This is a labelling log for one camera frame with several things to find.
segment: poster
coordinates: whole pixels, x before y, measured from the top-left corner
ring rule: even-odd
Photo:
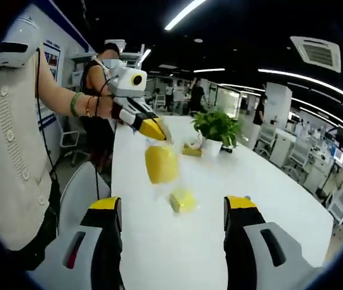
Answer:
[[[54,80],[57,80],[57,73],[59,70],[60,47],[57,44],[52,43],[49,40],[46,40],[43,43],[43,47],[44,47],[46,62],[48,63],[48,66],[50,68],[50,71],[53,75]],[[37,122],[38,122],[39,126],[41,126],[37,100],[36,100],[35,108],[36,108]],[[40,111],[41,111],[41,117],[42,117],[42,123],[43,124],[46,124],[47,122],[51,121],[52,118],[54,118],[53,111],[48,109],[41,101],[40,101]]]

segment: floor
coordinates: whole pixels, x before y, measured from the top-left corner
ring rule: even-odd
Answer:
[[[240,141],[242,144],[247,145],[248,143],[248,137],[251,133],[251,124],[252,124],[252,116],[247,115],[241,115],[240,116],[243,120],[243,135],[244,138]],[[71,166],[71,157],[68,156],[61,160],[61,162],[58,163],[56,172],[60,183],[60,189],[61,191],[64,190],[66,184],[71,179],[72,175],[75,173],[75,171],[87,160],[87,157],[83,155],[79,155],[77,157],[77,160],[75,162],[75,166]],[[108,174],[103,173],[102,178],[108,183],[111,183],[111,178]],[[336,234],[335,236],[332,235],[332,238],[330,240],[330,246],[327,250],[327,254],[325,257],[325,265],[328,264],[330,261],[332,261],[338,252],[343,247],[343,235],[342,234]]]

